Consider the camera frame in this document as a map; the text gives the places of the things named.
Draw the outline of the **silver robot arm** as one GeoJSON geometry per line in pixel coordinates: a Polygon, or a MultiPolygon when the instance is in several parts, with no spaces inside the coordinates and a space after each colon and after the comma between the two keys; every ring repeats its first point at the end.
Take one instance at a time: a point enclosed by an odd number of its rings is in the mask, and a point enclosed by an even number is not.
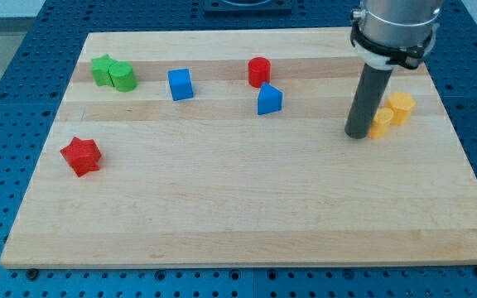
{"type": "Polygon", "coordinates": [[[443,0],[362,0],[350,13],[350,42],[376,70],[416,69],[436,43],[443,0]]]}

